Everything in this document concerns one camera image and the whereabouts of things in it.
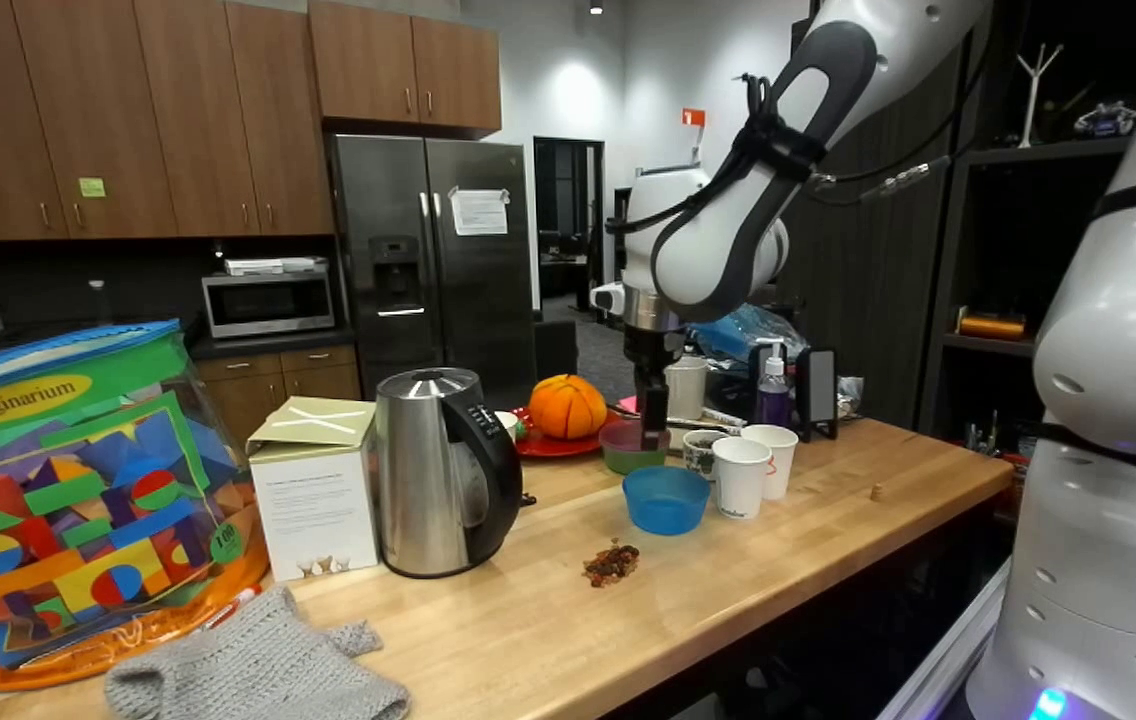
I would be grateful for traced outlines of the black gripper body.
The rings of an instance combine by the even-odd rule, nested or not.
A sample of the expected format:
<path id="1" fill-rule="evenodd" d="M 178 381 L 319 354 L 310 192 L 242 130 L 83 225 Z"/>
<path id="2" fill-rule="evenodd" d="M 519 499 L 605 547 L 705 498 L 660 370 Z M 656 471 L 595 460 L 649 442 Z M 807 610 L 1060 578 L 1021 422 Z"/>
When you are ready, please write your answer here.
<path id="1" fill-rule="evenodd" d="M 628 330 L 623 331 L 623 358 L 630 359 L 634 374 L 634 399 L 649 433 L 667 428 L 667 350 L 660 331 Z"/>

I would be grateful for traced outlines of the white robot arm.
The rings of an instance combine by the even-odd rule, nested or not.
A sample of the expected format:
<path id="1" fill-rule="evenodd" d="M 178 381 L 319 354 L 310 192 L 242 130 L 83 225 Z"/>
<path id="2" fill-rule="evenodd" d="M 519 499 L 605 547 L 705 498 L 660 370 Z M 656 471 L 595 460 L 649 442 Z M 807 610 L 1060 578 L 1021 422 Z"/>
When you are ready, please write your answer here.
<path id="1" fill-rule="evenodd" d="M 623 236 L 628 358 L 660 422 L 667 331 L 720 322 L 789 262 L 782 209 L 830 144 L 911 92 L 991 0 L 823 0 L 720 167 L 644 176 Z M 1042 425 L 971 720 L 1136 720 L 1136 135 L 1038 322 Z"/>

